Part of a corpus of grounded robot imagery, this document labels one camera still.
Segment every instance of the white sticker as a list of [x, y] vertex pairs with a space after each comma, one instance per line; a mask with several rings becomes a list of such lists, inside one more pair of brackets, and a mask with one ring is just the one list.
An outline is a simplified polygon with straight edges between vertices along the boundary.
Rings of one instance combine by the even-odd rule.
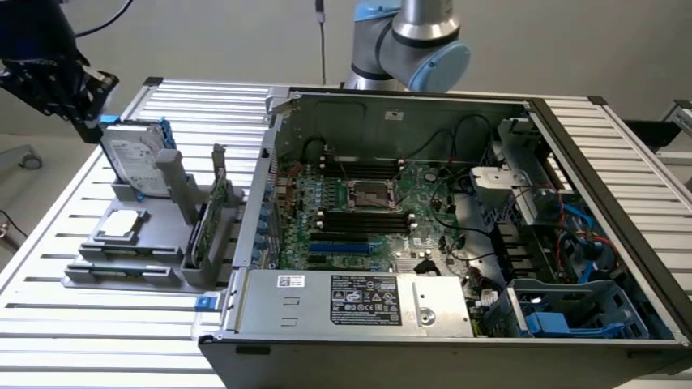
[[305, 287], [305, 276], [304, 275], [279, 276], [277, 287], [279, 288], [304, 288]]
[[168, 196], [161, 171], [155, 163], [160, 149], [124, 140], [111, 141], [111, 147], [115, 151], [115, 159], [128, 174], [125, 179], [129, 181], [129, 185], [145, 195]]
[[385, 111], [385, 120], [403, 121], [403, 112], [401, 111]]

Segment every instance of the floor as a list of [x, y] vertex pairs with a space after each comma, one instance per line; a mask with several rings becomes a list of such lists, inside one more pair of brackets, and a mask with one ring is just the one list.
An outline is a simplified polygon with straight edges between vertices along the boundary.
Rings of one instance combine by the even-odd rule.
[[[0, 135], [0, 151], [23, 144], [36, 149], [43, 167], [24, 170], [15, 166], [0, 171], [0, 209], [20, 228], [32, 233], [95, 146], [77, 137]], [[0, 247], [0, 271], [11, 259], [12, 254]]]

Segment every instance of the motherboard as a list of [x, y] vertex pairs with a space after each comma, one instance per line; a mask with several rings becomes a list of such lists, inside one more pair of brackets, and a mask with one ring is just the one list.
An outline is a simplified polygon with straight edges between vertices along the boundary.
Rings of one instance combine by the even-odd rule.
[[459, 275], [463, 263], [449, 256], [459, 232], [435, 218], [457, 225], [455, 199], [441, 177], [449, 168], [291, 162], [281, 170], [280, 268], [420, 272], [416, 266], [432, 261], [432, 271]]

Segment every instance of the white wall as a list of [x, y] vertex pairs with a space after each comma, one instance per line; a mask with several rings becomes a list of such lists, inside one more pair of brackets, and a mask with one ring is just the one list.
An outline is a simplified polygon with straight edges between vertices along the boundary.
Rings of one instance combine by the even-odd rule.
[[[328, 78], [347, 77], [352, 8], [327, 1]], [[107, 30], [79, 40], [93, 65], [119, 75], [119, 113], [148, 75], [189, 79], [319, 82], [312, 0], [136, 0]], [[105, 20], [120, 0], [71, 0], [76, 30]], [[456, 0], [472, 64], [457, 89], [599, 94], [620, 114], [655, 118], [692, 97], [688, 0]], [[0, 132], [71, 135], [0, 93]]]

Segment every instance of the chip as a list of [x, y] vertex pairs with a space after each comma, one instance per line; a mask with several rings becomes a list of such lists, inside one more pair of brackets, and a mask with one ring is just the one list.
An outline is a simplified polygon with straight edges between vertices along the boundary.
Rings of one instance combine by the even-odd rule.
[[392, 191], [387, 182], [353, 182], [349, 194], [356, 207], [388, 208]]

